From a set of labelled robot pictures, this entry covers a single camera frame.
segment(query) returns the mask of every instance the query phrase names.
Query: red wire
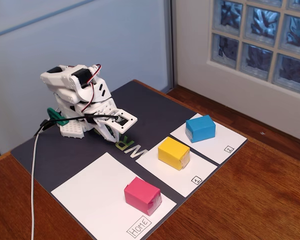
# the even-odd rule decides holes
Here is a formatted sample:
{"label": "red wire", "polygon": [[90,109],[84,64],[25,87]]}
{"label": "red wire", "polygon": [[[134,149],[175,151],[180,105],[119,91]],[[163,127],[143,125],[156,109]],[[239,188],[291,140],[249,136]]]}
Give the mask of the red wire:
{"label": "red wire", "polygon": [[101,64],[96,64],[96,66],[98,67],[98,69],[95,71],[95,73],[92,75],[92,77],[90,77],[89,80],[86,82],[87,84],[90,84],[90,85],[91,85],[91,89],[92,89],[92,97],[91,97],[91,100],[87,103],[87,105],[85,105],[84,108],[81,110],[81,112],[83,112],[84,110],[87,109],[87,107],[90,106],[90,104],[92,103],[92,100],[93,100],[94,97],[95,97],[94,84],[93,84],[91,81],[92,81],[92,79],[98,74],[98,72],[100,71],[100,69],[101,69]]}
{"label": "red wire", "polygon": [[87,84],[89,84],[91,82],[91,80],[98,74],[98,72],[101,69],[101,64],[96,64],[96,66],[98,67],[98,69],[95,71],[95,73],[92,75],[92,77],[89,78],[89,80],[86,82]]}
{"label": "red wire", "polygon": [[85,107],[81,110],[81,112],[83,112],[84,110],[87,109],[87,107],[90,106],[90,104],[92,103],[92,100],[94,99],[95,97],[95,89],[94,89],[94,84],[92,82],[90,82],[90,85],[91,85],[91,89],[92,89],[92,97],[91,97],[91,100],[87,103],[87,105],[85,105]]}

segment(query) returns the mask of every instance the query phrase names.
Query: green clamp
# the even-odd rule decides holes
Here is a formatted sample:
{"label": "green clamp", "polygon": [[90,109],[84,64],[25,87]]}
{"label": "green clamp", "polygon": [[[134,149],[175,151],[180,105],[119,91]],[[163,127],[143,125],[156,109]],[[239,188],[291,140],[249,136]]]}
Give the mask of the green clamp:
{"label": "green clamp", "polygon": [[[66,119],[65,117],[61,116],[60,113],[56,112],[53,108],[49,107],[47,110],[48,115],[50,117],[50,119]],[[69,123],[68,120],[64,120],[64,121],[58,121],[57,122],[59,125],[64,126],[67,123]]]}

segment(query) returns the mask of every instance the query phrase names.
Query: blue cube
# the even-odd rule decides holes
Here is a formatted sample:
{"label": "blue cube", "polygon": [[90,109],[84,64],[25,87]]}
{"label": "blue cube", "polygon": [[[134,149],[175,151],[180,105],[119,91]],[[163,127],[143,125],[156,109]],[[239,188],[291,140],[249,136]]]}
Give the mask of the blue cube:
{"label": "blue cube", "polygon": [[185,134],[192,143],[216,136],[216,124],[209,115],[185,121]]}

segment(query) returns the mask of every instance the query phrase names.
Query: pink cube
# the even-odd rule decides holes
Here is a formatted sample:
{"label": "pink cube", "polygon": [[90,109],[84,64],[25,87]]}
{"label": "pink cube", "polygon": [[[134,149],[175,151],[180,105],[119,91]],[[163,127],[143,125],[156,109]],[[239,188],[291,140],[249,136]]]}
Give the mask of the pink cube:
{"label": "pink cube", "polygon": [[125,202],[151,216],[162,202],[160,189],[136,177],[124,189]]}

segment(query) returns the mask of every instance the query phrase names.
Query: yellow cube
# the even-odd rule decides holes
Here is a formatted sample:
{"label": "yellow cube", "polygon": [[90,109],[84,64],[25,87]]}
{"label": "yellow cube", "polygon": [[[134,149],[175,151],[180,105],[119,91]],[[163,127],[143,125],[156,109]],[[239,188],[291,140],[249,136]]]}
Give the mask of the yellow cube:
{"label": "yellow cube", "polygon": [[158,159],[180,171],[190,161],[190,148],[168,136],[158,147]]}

